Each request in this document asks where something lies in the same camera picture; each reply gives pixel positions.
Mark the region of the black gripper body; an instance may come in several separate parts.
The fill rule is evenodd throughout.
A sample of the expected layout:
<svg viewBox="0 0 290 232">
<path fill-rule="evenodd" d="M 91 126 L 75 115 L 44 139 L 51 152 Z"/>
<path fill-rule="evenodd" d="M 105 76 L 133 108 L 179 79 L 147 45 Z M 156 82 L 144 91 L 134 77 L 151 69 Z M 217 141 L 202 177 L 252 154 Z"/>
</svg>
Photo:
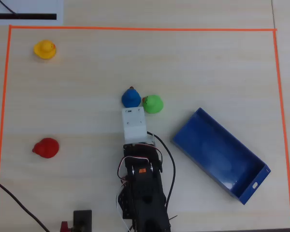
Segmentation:
<svg viewBox="0 0 290 232">
<path fill-rule="evenodd" d="M 162 169 L 162 152 L 153 144 L 136 143 L 123 145 L 124 157 L 129 162 L 146 162 L 158 169 Z"/>
</svg>

